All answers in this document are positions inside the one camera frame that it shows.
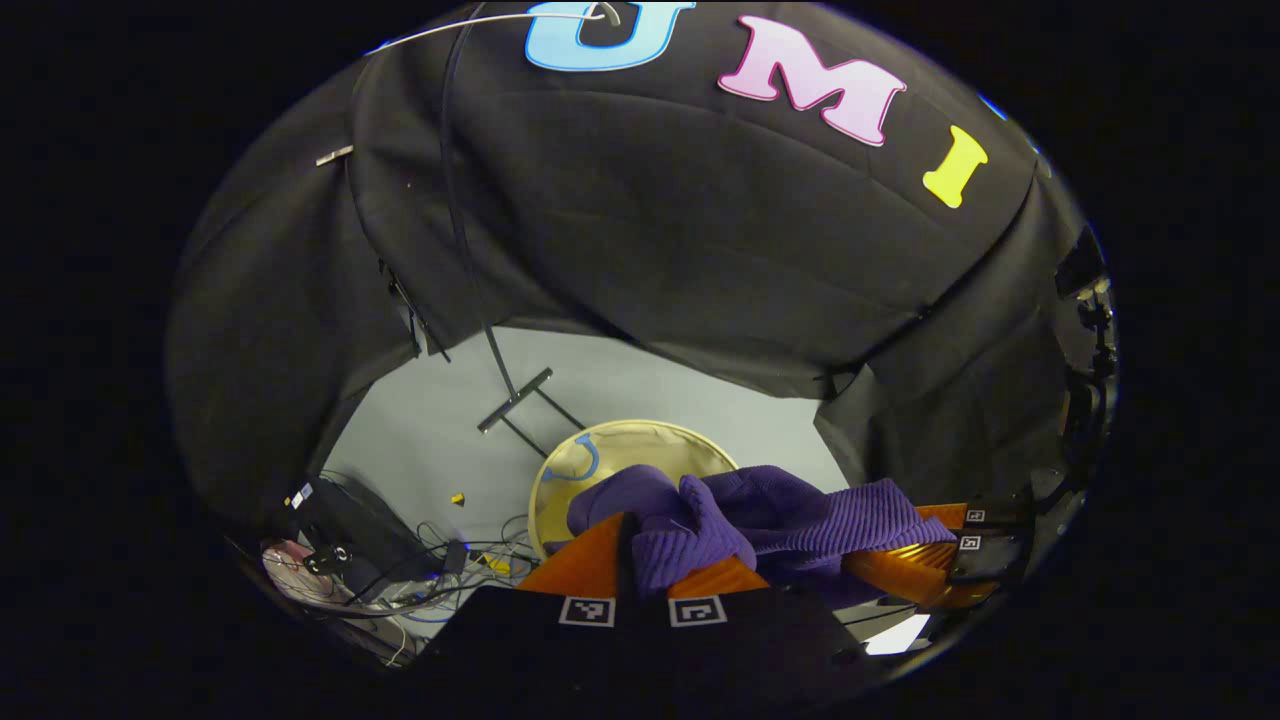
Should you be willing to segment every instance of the black metal stand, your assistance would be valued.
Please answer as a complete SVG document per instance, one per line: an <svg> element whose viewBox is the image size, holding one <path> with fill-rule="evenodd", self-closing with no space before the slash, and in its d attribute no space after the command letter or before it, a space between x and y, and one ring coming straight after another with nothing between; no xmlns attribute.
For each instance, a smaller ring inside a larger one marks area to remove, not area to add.
<svg viewBox="0 0 1280 720"><path fill-rule="evenodd" d="M511 378L507 377L507 368L506 368L506 365L503 365L502 363L499 363L498 364L498 369L502 372L503 380L506 380L507 387L508 388L513 387L511 384ZM507 400L504 400L503 404L498 406L497 410L494 410L493 413L490 413L488 418L485 418L479 425L476 425L476 429L480 430L481 433L488 433L495 424L498 424L499 421L502 421L504 425L507 425L508 428L511 428L511 432L516 433L516 436L520 437L520 439L525 441L525 445L527 445L529 447L534 448L534 452L536 452L538 455L540 455L540 456L543 456L545 459L547 457L547 451L543 450L541 447L539 447L538 443L534 442L532 438L530 438L524 430L521 430L518 425L516 425L515 423L512 423L511 419L507 418L507 414L511 413L512 410L515 410L516 406L520 405L526 397L529 397L531 395L538 395L539 397L541 397L543 400L545 400L548 405L550 405L552 407L554 407L557 413L559 413L561 415L563 415L564 419L567 419L570 423L573 423L575 428L577 428L580 430L585 430L586 427L582 425L582 423L580 423L577 420L577 418L575 418L573 415L571 415L568 413L568 410L564 410L564 407L562 407L558 402L556 402L554 400L552 400L549 395L547 395L545 392L543 392L543 389L541 389L540 386L544 382L547 382L547 379L550 378L550 377L552 377L552 369L550 368L547 368L541 373L538 373L538 375L535 375L534 379L529 380L529 383L525 384L525 387L522 387L518 391L513 392L511 395L511 397L508 397Z"/></svg>

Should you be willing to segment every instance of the metal clip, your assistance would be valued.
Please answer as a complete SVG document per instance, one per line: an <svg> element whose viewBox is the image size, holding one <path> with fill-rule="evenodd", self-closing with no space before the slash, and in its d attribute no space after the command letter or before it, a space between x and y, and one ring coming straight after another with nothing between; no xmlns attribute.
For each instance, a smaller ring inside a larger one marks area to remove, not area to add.
<svg viewBox="0 0 1280 720"><path fill-rule="evenodd" d="M330 163L330 161L333 161L333 160L335 160L338 158L342 158L343 155L351 155L352 150L355 150L353 145L348 145L346 147L339 147L338 150L334 150L333 152L325 155L324 158L319 158L316 160L316 167L319 168L320 165L324 165L325 163Z"/></svg>

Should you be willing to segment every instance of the gray floor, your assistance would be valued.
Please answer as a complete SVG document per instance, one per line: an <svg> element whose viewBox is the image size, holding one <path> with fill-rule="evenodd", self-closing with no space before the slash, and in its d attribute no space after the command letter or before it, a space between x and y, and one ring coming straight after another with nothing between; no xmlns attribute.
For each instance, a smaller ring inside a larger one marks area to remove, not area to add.
<svg viewBox="0 0 1280 720"><path fill-rule="evenodd" d="M516 386L552 368L543 389L589 427L628 418L675 423L707 436L740 466L778 465L826 492L847 487L813 427L817 401L772 398L613 340L509 328L495 333ZM410 528L429 521L445 537L497 541L504 520L527 511L541 457L502 424L488 434L476 430L506 397L484 337L449 355L452 364L424 355L378 380L326 468L360 478ZM539 397L525 400L511 418L547 450L575 432ZM454 493L466 496L463 506L449 502ZM508 536L517 529L525 529L522 519L508 527ZM440 628L406 626L421 635Z"/></svg>

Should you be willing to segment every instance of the round laundry hamper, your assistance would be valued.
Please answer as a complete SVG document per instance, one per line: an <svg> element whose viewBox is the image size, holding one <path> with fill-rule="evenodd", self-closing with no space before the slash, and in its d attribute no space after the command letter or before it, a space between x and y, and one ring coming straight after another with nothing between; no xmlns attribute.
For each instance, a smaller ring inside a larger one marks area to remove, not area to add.
<svg viewBox="0 0 1280 720"><path fill-rule="evenodd" d="M543 543L573 539L568 503L580 492L631 465L653 465L673 484L684 475L736 470L737 464L705 437L657 420L613 420L559 443L534 477L529 493L529 538L547 560Z"/></svg>

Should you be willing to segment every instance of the black device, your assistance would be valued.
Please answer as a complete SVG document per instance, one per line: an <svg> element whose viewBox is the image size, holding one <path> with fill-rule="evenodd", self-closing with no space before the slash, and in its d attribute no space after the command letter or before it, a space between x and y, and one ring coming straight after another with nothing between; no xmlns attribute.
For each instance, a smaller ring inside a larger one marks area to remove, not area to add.
<svg viewBox="0 0 1280 720"><path fill-rule="evenodd" d="M383 498L355 478L312 478L288 506L294 527L315 548L316 561L306 564L312 573L338 573L352 588L385 583L385 589L444 571L444 553L429 552ZM375 589L364 600L376 597Z"/></svg>
<svg viewBox="0 0 1280 720"><path fill-rule="evenodd" d="M484 697L494 716L712 720L803 715L820 707L814 698L874 687L881 670L812 593L668 602L484 587L394 682L408 698L451 688L434 700L442 715Z"/></svg>

